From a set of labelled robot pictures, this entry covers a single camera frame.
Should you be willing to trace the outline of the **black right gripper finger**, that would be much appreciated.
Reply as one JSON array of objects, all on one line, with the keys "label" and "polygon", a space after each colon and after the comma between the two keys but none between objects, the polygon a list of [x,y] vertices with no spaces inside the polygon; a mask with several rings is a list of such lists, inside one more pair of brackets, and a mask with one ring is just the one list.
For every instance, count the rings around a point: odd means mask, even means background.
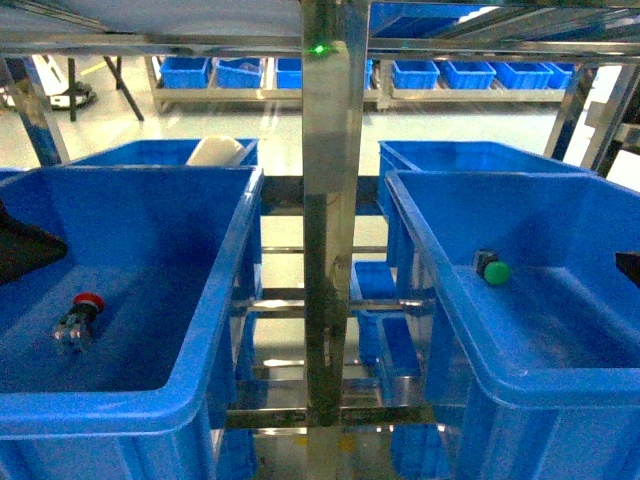
[{"label": "black right gripper finger", "polygon": [[63,259],[67,251],[64,240],[15,219],[1,203],[1,285]]},{"label": "black right gripper finger", "polygon": [[640,253],[638,251],[616,252],[615,265],[636,287],[640,287]]}]

